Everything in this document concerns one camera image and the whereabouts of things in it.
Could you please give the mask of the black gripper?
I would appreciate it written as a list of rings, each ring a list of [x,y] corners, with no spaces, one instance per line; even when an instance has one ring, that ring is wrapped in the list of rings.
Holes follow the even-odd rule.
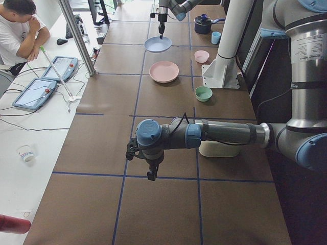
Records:
[[[149,170],[147,172],[147,178],[150,181],[155,181],[159,165],[163,162],[164,156],[161,155],[159,158],[154,159],[153,157],[147,157],[146,162],[149,164]]]
[[[163,39],[163,34],[165,32],[165,23],[167,22],[167,17],[168,15],[167,14],[159,14],[158,15],[158,21],[159,21],[159,27],[158,27],[158,30],[159,30],[159,38],[160,39]]]

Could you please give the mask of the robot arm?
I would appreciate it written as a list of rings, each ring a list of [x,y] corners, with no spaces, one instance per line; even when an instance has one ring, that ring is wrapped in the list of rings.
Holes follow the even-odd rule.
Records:
[[[155,180],[168,149],[191,149],[203,141],[256,143],[302,167],[326,171],[326,1],[264,1],[261,36],[291,40],[292,117],[285,124],[239,124],[188,120],[160,125],[146,119],[127,144],[126,158],[144,159]]]
[[[187,0],[182,4],[178,4],[174,0],[159,0],[158,21],[159,21],[159,38],[163,39],[165,32],[165,23],[167,22],[168,10],[170,10],[178,21],[182,21],[186,13],[191,11],[196,5],[200,4],[202,0]]]

